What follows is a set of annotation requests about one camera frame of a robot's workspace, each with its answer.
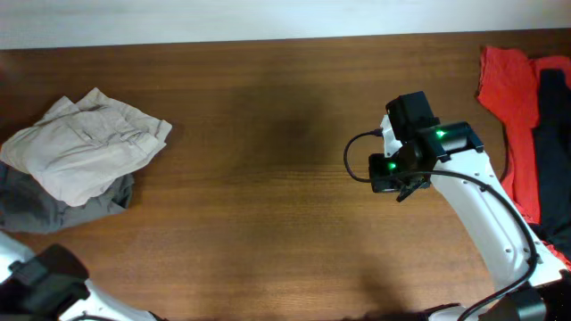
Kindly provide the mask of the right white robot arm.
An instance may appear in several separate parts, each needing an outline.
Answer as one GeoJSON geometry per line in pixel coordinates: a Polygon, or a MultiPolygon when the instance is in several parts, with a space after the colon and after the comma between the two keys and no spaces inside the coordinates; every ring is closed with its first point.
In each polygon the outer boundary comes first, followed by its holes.
{"type": "Polygon", "coordinates": [[[494,292],[472,306],[443,305],[425,320],[568,320],[570,273],[507,196],[489,156],[466,122],[427,128],[380,125],[385,151],[369,158],[375,192],[400,201],[432,185],[451,205],[478,249],[494,292]]]}

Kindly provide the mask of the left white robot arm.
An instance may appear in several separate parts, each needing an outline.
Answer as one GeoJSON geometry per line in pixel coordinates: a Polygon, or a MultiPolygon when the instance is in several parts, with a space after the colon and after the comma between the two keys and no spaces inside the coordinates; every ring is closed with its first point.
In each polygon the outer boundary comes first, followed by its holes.
{"type": "Polygon", "coordinates": [[[39,254],[1,234],[1,319],[4,321],[161,321],[96,287],[67,248],[39,254]]]}

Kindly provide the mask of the beige cargo shorts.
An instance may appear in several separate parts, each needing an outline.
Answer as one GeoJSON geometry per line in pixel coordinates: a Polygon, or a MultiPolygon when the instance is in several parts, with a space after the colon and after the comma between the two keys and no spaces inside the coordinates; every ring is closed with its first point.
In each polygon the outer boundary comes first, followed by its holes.
{"type": "Polygon", "coordinates": [[[41,120],[2,143],[1,161],[77,207],[148,165],[171,130],[168,121],[94,88],[76,103],[62,97],[41,120]]]}

